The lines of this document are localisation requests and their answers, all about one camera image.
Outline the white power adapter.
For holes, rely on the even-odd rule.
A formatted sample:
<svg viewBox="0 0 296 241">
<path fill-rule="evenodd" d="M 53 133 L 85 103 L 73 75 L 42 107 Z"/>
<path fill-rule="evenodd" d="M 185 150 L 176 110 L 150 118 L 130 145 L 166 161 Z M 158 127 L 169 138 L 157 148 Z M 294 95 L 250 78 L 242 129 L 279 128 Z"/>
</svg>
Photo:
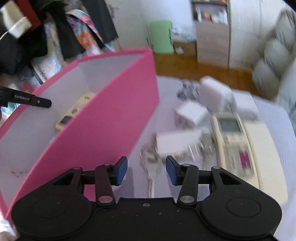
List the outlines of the white power adapter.
<svg viewBox="0 0 296 241">
<path fill-rule="evenodd" d="M 160 157 L 183 153 L 189 147 L 200 143 L 200 137 L 205 129 L 194 128 L 156 134 L 156 150 Z"/>
</svg>

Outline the silver key bunch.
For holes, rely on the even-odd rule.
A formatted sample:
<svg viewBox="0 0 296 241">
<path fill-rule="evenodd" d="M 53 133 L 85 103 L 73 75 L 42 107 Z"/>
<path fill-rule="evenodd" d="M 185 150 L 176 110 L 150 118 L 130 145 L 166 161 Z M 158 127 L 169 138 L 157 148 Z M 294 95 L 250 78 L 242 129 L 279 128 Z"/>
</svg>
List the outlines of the silver key bunch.
<svg viewBox="0 0 296 241">
<path fill-rule="evenodd" d="M 154 198 L 156 177 L 162 166 L 161 159 L 159 158 L 156 148 L 145 144 L 140 151 L 140 163 L 147 173 L 147 194 L 149 198 Z"/>
</svg>

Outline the small white charger cube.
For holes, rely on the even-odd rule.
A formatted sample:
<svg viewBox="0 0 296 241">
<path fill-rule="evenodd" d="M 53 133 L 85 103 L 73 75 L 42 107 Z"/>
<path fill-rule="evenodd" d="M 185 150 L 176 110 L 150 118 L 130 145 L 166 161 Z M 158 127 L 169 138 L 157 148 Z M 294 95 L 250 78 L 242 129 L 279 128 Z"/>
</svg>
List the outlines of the small white charger cube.
<svg viewBox="0 0 296 241">
<path fill-rule="evenodd" d="M 175 124 L 194 128 L 203 121 L 208 113 L 208 109 L 198 102 L 186 101 L 175 109 Z"/>
</svg>

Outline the large cream remote control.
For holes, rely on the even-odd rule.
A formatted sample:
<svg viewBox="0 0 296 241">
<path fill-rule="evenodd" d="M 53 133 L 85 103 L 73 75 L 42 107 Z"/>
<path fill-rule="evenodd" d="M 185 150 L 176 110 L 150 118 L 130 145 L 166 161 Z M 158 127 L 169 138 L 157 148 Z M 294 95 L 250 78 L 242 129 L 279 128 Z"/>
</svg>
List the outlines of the large cream remote control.
<svg viewBox="0 0 296 241">
<path fill-rule="evenodd" d="M 262 121 L 232 113 L 212 116 L 219 166 L 271 196 L 280 205 L 288 192 L 280 157 Z"/>
</svg>

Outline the pink cardboard box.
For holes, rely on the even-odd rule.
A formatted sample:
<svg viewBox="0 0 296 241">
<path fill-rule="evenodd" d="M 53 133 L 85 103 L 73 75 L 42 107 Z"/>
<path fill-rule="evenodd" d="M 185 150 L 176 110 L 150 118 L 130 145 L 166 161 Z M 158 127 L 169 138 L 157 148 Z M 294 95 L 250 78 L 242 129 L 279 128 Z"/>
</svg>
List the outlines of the pink cardboard box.
<svg viewBox="0 0 296 241">
<path fill-rule="evenodd" d="M 95 97 L 60 131 L 57 122 L 84 94 Z M 94 170 L 128 156 L 159 103 L 151 49 L 78 59 L 38 87 L 50 108 L 20 105 L 1 126 L 1 214 L 74 167 Z"/>
</svg>

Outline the yellowed TCL remote control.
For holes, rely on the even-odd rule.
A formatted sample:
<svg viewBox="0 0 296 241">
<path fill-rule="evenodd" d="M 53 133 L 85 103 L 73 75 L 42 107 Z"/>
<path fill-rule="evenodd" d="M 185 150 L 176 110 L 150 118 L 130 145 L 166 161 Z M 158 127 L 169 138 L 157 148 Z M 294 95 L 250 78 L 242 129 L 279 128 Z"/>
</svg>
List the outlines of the yellowed TCL remote control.
<svg viewBox="0 0 296 241">
<path fill-rule="evenodd" d="M 88 92 L 82 95 L 63 115 L 63 117 L 55 125 L 57 131 L 62 130 L 70 120 L 72 120 L 83 109 L 91 99 L 95 97 L 95 94 Z"/>
</svg>

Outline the white rounded charger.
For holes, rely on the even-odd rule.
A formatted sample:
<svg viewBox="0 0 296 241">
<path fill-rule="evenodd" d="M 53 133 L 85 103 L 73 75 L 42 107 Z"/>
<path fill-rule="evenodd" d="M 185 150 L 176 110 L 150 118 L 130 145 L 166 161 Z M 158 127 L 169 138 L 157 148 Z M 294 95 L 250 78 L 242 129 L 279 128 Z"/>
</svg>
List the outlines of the white rounded charger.
<svg viewBox="0 0 296 241">
<path fill-rule="evenodd" d="M 233 92 L 228 85 L 204 76 L 200 79 L 199 101 L 213 113 L 231 111 Z"/>
</svg>

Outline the white charger with prongs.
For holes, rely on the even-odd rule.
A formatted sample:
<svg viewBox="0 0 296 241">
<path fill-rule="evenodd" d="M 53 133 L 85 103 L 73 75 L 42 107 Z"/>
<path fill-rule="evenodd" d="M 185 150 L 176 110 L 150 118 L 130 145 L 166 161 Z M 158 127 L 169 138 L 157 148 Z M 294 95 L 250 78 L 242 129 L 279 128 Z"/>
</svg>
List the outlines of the white charger with prongs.
<svg viewBox="0 0 296 241">
<path fill-rule="evenodd" d="M 242 120 L 258 120 L 259 110 L 250 92 L 232 90 L 233 101 L 231 109 Z"/>
</svg>

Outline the black hanging garment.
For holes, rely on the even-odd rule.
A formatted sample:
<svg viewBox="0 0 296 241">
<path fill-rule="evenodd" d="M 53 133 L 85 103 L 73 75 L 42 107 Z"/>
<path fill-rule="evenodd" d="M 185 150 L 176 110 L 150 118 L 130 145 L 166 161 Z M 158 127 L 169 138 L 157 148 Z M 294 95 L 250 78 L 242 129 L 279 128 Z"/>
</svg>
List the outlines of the black hanging garment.
<svg viewBox="0 0 296 241">
<path fill-rule="evenodd" d="M 64 60 L 84 53 L 71 17 L 85 23 L 100 49 L 118 38 L 105 1 L 1 1 L 1 73 L 16 75 L 48 54 L 46 23 L 56 26 Z"/>
</svg>

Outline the white patterned tablecloth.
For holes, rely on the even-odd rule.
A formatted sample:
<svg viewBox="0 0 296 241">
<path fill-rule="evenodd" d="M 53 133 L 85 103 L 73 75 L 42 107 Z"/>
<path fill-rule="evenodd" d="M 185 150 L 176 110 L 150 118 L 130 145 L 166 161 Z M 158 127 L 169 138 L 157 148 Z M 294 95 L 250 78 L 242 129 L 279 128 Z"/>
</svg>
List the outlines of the white patterned tablecloth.
<svg viewBox="0 0 296 241">
<path fill-rule="evenodd" d="M 140 164 L 140 151 L 152 144 L 152 139 L 157 133 L 175 131 L 174 109 L 182 102 L 177 98 L 177 91 L 182 83 L 176 78 L 158 77 L 159 105 L 149 122 L 142 131 L 129 158 L 129 172 L 132 173 L 132 196 L 135 198 L 148 197 L 147 173 Z M 260 133 L 269 132 L 274 142 L 287 184 L 288 201 L 281 205 L 282 221 L 277 232 L 277 237 L 284 240 L 289 236 L 289 229 L 295 226 L 295 134 L 286 111 L 278 105 L 255 97 L 254 101 L 259 110 L 257 130 Z"/>
</svg>

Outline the cardboard box on floor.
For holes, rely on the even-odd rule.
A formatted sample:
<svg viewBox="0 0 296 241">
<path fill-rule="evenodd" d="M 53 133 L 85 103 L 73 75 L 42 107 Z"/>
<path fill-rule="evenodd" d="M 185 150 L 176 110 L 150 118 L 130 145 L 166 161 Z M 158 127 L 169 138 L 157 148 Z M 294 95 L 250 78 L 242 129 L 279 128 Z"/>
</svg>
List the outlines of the cardboard box on floor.
<svg viewBox="0 0 296 241">
<path fill-rule="evenodd" d="M 197 57 L 196 41 L 191 42 L 174 42 L 174 50 L 177 55 L 184 55 L 188 57 Z"/>
</svg>

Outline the grey puffer jacket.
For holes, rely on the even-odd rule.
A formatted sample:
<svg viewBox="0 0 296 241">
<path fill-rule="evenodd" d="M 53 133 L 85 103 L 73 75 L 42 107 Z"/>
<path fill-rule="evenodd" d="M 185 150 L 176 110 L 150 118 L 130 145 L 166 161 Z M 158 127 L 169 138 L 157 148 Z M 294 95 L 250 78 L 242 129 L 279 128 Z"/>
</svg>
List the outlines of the grey puffer jacket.
<svg viewBox="0 0 296 241">
<path fill-rule="evenodd" d="M 284 10 L 258 47 L 252 80 L 261 95 L 295 112 L 295 11 Z"/>
</svg>

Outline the green folding table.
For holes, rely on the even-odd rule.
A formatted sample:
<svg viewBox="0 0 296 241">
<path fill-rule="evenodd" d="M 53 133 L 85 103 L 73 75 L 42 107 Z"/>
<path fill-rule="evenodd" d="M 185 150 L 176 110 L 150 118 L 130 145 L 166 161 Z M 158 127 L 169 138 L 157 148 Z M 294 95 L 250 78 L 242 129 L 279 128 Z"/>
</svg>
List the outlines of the green folding table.
<svg viewBox="0 0 296 241">
<path fill-rule="evenodd" d="M 156 54 L 174 54 L 171 37 L 173 25 L 169 20 L 152 21 L 149 23 L 151 45 Z"/>
</svg>

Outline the wooden shelf cabinet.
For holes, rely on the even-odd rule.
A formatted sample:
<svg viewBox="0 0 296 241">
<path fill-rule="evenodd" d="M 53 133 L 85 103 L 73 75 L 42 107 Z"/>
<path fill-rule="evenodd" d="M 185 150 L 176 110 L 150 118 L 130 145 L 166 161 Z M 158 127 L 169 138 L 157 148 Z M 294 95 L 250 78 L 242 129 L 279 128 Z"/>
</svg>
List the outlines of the wooden shelf cabinet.
<svg viewBox="0 0 296 241">
<path fill-rule="evenodd" d="M 227 68 L 231 39 L 229 1 L 191 1 L 191 5 L 197 61 Z"/>
</svg>

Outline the light wood wardrobe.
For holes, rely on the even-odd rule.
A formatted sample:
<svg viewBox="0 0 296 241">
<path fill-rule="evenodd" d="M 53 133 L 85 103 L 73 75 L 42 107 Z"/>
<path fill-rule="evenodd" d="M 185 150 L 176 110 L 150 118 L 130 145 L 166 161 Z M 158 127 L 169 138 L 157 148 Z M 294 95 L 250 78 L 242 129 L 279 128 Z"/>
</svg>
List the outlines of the light wood wardrobe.
<svg viewBox="0 0 296 241">
<path fill-rule="evenodd" d="M 231 44 L 229 67 L 250 70 L 260 41 L 275 25 L 284 1 L 229 1 Z"/>
</svg>

